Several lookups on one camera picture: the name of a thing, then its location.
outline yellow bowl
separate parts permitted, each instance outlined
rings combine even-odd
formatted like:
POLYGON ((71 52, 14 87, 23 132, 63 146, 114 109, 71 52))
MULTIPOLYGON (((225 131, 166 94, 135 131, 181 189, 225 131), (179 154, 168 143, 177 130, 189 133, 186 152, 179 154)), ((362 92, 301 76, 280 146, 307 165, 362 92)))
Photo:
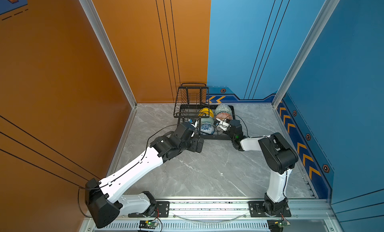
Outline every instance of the yellow bowl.
POLYGON ((209 115, 211 118, 214 117, 214 112, 211 109, 203 108, 199 112, 199 116, 204 116, 205 114, 209 115))

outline black metal rack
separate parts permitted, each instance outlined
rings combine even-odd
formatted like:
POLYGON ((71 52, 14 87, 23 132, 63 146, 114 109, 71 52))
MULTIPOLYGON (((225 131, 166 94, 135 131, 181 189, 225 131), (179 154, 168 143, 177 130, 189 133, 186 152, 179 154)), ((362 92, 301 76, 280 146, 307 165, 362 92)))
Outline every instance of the black metal rack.
MULTIPOLYGON (((202 118, 209 118, 209 114, 201 113, 200 110, 203 108, 211 109, 213 112, 218 105, 210 105, 209 103, 209 87, 202 83, 182 83, 177 90, 174 117, 178 118, 177 124, 180 122, 198 121, 197 135, 204 139, 218 139, 218 140, 230 140, 228 134, 221 133, 215 127, 215 133, 217 134, 206 134, 200 130, 200 124, 202 118)), ((232 117, 235 119, 235 111, 233 106, 229 106, 232 110, 232 117)))

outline orange wall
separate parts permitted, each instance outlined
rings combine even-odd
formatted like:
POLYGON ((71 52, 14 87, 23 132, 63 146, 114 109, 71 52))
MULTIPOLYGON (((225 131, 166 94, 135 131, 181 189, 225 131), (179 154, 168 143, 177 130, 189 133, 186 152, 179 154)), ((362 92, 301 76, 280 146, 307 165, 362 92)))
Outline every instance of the orange wall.
POLYGON ((93 3, 137 102, 173 102, 180 83, 207 82, 211 0, 93 3))
MULTIPOLYGON (((28 0, 27 6, 0 16, 0 37, 0 115, 105 176, 131 108, 79 1, 28 0)), ((1 118, 0 131, 93 177, 1 118)), ((86 183, 1 134, 0 148, 86 183)), ((83 216, 76 186, 2 151, 0 174, 1 231, 79 229, 83 216)), ((84 191, 80 201, 86 211, 84 191)))

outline gray marble floor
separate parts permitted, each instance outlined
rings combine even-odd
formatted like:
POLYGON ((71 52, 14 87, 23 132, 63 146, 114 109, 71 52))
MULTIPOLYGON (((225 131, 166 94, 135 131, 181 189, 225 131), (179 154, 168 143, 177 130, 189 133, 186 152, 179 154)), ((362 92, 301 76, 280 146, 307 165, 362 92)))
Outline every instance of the gray marble floor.
MULTIPOLYGON (((270 104, 233 104, 247 124, 249 136, 281 133, 270 104)), ((142 153, 149 136, 166 125, 176 124, 174 104, 138 104, 137 113, 117 169, 142 153)), ((170 127, 157 136, 174 130, 170 127)), ((270 169, 261 151, 239 152, 228 140, 205 140, 203 151, 184 151, 137 181, 126 194, 150 191, 156 198, 168 196, 263 198, 270 169)), ((295 168, 287 185, 288 197, 311 197, 304 176, 295 168)))

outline basket handle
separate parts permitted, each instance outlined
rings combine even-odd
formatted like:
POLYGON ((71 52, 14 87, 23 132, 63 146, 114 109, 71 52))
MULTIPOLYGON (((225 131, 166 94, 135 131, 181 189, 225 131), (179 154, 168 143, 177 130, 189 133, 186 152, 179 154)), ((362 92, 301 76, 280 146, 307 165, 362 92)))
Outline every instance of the basket handle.
POLYGON ((182 83, 181 86, 184 86, 185 84, 199 84, 199 85, 204 85, 205 87, 207 86, 204 83, 182 83))

